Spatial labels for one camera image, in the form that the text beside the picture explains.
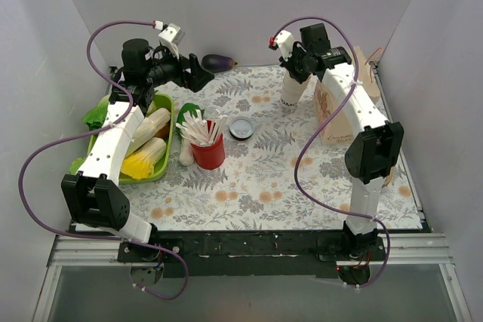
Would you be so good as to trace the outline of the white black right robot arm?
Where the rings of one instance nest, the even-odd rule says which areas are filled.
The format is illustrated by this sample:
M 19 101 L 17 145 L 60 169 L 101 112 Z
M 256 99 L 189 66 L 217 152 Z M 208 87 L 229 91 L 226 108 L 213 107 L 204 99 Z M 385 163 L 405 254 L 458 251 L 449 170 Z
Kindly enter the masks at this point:
M 391 122 L 375 106 L 366 90 L 358 84 L 358 65 L 352 48 L 331 46 L 322 23 L 300 29 L 301 40 L 281 30 L 269 46 L 281 52 L 281 66 L 288 80 L 284 89 L 301 87 L 316 76 L 339 103 L 330 117 L 344 112 L 352 128 L 353 140 L 345 154 L 345 165 L 352 177 L 349 211 L 343 223 L 341 241 L 327 243 L 331 254 L 349 259 L 362 258 L 377 245 L 377 207 L 383 184 L 397 163 L 404 129 Z

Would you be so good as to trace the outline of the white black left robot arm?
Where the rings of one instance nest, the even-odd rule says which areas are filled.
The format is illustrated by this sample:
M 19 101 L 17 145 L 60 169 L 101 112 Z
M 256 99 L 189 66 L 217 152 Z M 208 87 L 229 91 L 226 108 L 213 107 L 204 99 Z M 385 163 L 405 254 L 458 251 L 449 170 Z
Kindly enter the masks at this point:
M 156 49 L 162 58 L 152 58 L 145 39 L 130 39 L 122 45 L 123 79 L 109 97 L 104 123 L 108 129 L 99 133 L 78 172 L 65 175 L 61 183 L 75 222 L 136 241 L 134 252 L 146 262 L 159 256 L 161 244 L 151 237 L 151 224 L 130 211 L 130 202 L 118 187 L 122 161 L 154 99 L 155 87 L 172 81 L 198 92 L 214 79 L 195 54 L 175 57 L 164 45 Z

